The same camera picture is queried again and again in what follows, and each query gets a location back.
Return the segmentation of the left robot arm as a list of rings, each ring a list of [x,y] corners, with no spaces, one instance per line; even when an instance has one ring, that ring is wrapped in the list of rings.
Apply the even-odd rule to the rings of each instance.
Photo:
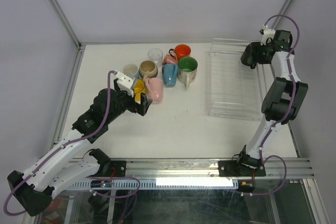
[[[108,129],[108,125],[125,111],[146,115],[152,100],[141,93],[134,97],[133,81],[124,86],[114,79],[114,88],[99,91],[89,109],[78,117],[65,138],[43,158],[24,172],[13,171],[7,181],[24,211],[31,217],[42,213],[52,200],[76,181],[90,176],[112,174],[111,158],[101,149],[92,149],[78,164],[65,165],[82,150],[86,150]]]

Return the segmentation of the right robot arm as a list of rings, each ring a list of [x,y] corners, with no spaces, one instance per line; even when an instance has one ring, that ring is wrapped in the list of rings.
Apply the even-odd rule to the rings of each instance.
[[[240,61],[251,69],[271,65],[275,78],[261,105],[260,125],[234,163],[235,176],[254,176],[263,168],[265,148],[283,125],[296,118],[308,92],[308,85],[300,81],[295,70],[291,32],[265,29],[261,33],[262,40],[250,43]]]

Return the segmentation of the beige mug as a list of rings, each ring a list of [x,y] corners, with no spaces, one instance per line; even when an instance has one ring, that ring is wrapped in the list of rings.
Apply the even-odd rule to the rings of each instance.
[[[139,66],[139,75],[143,81],[147,78],[155,78],[158,75],[158,67],[151,60],[143,61]]]

